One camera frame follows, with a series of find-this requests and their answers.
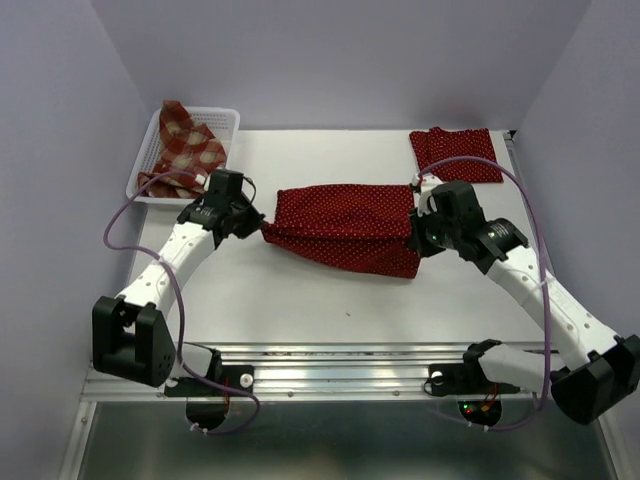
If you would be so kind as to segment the red polka dot skirt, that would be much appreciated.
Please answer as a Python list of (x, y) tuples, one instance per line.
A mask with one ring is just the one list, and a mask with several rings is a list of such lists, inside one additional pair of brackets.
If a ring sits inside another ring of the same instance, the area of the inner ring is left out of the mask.
[(409, 249), (413, 192), (407, 185), (329, 184), (280, 190), (264, 240), (341, 270), (416, 277), (420, 257)]
[[(447, 131), (433, 127), (427, 131), (412, 131), (409, 134), (418, 172), (453, 157), (479, 157), (491, 163), (497, 158), (493, 142), (486, 128)], [(496, 184), (503, 182), (499, 169), (471, 160), (459, 160), (436, 167), (432, 172), (443, 182), (466, 181), (474, 184)]]

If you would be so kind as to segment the white plastic basket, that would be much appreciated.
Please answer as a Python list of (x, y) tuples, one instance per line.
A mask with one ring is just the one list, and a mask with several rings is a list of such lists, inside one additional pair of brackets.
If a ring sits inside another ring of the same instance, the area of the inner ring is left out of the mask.
[(183, 206), (204, 192), (202, 181), (218, 167), (231, 165), (240, 115), (233, 109), (183, 106), (166, 100), (151, 117), (125, 187), (131, 198), (149, 205)]

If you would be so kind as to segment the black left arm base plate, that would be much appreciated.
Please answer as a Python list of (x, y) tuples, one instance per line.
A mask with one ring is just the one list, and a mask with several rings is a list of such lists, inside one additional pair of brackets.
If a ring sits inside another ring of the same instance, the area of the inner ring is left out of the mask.
[[(212, 367), (205, 378), (226, 388), (252, 393), (255, 368), (252, 365), (225, 365)], [(165, 384), (164, 395), (169, 398), (221, 397), (225, 392), (212, 388), (193, 377), (179, 377), (171, 385)]]

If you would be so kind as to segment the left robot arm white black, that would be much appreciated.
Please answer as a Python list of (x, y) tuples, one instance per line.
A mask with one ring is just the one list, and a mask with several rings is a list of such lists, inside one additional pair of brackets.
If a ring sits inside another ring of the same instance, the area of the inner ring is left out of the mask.
[(205, 191), (187, 204), (159, 251), (136, 247), (151, 261), (127, 287), (93, 306), (92, 362), (104, 374), (159, 387), (187, 377), (199, 393), (234, 394), (225, 385), (215, 349), (186, 346), (182, 289), (199, 266), (230, 236), (245, 239), (264, 216), (243, 188), (244, 174), (216, 169)]

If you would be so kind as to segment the red patterned skirt in basket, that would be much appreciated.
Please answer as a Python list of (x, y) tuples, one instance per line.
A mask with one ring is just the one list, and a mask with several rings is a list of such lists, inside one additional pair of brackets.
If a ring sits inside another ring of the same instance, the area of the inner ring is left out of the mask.
[(201, 194), (193, 190), (194, 177), (210, 175), (216, 168), (226, 165), (227, 154), (221, 141), (205, 123), (194, 120), (176, 100), (163, 102), (158, 124), (159, 158), (150, 172), (137, 174), (137, 188), (166, 174), (143, 194), (151, 198), (197, 198)]

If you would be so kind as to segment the aluminium rail frame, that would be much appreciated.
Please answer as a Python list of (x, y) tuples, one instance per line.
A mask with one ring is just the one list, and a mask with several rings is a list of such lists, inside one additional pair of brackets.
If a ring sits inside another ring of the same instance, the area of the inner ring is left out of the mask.
[(547, 406), (529, 425), (483, 432), (455, 399), (426, 395), (433, 363), (475, 341), (536, 349), (515, 303), (448, 253), (403, 281), (320, 266), (229, 240), (192, 276), (187, 337), (255, 368), (262, 409), (205, 437), (187, 400), (89, 370), (62, 470), (72, 479), (632, 479), (614, 413), (589, 427)]

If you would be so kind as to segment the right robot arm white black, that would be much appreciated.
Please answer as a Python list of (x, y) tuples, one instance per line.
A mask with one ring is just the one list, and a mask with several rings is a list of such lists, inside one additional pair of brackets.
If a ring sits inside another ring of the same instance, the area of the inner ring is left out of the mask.
[(541, 328), (542, 353), (487, 339), (457, 363), (433, 364), (424, 390), (436, 397), (528, 391), (553, 399), (572, 421), (588, 425), (634, 393), (639, 338), (622, 337), (593, 316), (545, 266), (509, 220), (488, 220), (473, 186), (416, 177), (409, 246), (422, 258), (447, 250), (501, 287)]

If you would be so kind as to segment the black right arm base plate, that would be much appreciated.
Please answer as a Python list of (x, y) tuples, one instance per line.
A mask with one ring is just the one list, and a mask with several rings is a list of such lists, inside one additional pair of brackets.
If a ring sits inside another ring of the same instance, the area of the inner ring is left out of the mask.
[(508, 383), (490, 381), (480, 367), (466, 363), (431, 363), (422, 382), (424, 393), (434, 397), (480, 394), (516, 394), (520, 388)]

